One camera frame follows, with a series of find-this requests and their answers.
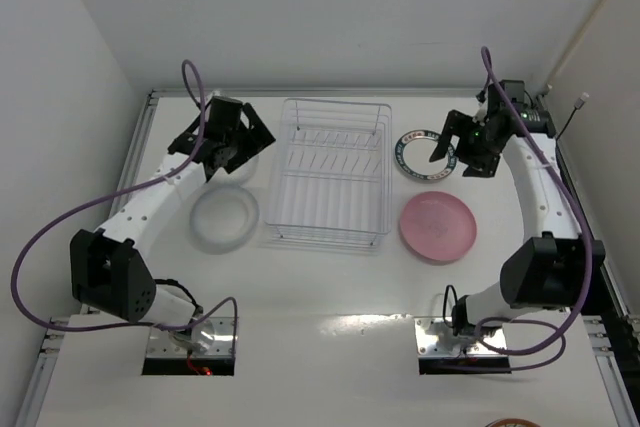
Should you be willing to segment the white bowl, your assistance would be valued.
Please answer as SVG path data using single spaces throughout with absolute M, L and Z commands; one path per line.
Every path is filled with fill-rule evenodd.
M 214 180 L 222 185 L 244 185 L 255 175 L 258 165 L 259 156 L 256 155 L 231 173 L 221 169 Z
M 208 254 L 231 252 L 253 236 L 260 215 L 259 205 L 248 190 L 217 186 L 203 193 L 189 214 L 194 245 Z

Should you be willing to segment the blue patterned rim plate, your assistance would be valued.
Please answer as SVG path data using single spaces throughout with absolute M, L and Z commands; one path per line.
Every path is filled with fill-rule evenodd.
M 413 180 L 420 182 L 437 182 L 451 175 L 457 167 L 454 147 L 449 144 L 445 155 L 436 164 L 441 167 L 435 171 L 430 167 L 431 152 L 427 143 L 433 142 L 438 146 L 440 134 L 431 130 L 412 130 L 403 134 L 395 144 L 394 158 L 399 169 Z

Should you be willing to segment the pink plastic plate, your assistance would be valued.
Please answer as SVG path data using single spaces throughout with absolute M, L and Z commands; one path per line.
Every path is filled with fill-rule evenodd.
M 398 226 L 408 248 L 436 263 L 460 260 L 477 238 L 471 209 L 458 197 L 442 191 L 413 196 L 403 207 Z

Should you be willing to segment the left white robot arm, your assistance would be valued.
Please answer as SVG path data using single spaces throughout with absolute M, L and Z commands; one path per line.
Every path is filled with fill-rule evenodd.
M 206 118 L 195 119 L 170 144 L 150 186 L 95 230 L 74 235 L 73 297 L 130 323 L 184 329 L 196 308 L 157 285 L 146 264 L 151 247 L 183 203 L 218 170 L 234 172 L 274 141 L 251 104 L 212 98 Z

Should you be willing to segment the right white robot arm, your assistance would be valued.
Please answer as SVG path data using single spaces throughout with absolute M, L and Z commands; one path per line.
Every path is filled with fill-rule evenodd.
M 556 162 L 550 116 L 527 105 L 517 80 L 490 83 L 479 94 L 484 108 L 471 116 L 448 113 L 431 161 L 452 154 L 466 177 L 491 178 L 505 162 L 521 208 L 524 240 L 503 264 L 498 281 L 456 300 L 451 329 L 456 335 L 487 333 L 504 322 L 541 310 L 579 308 L 591 281 L 585 268 L 605 260 L 578 204 L 567 191 Z

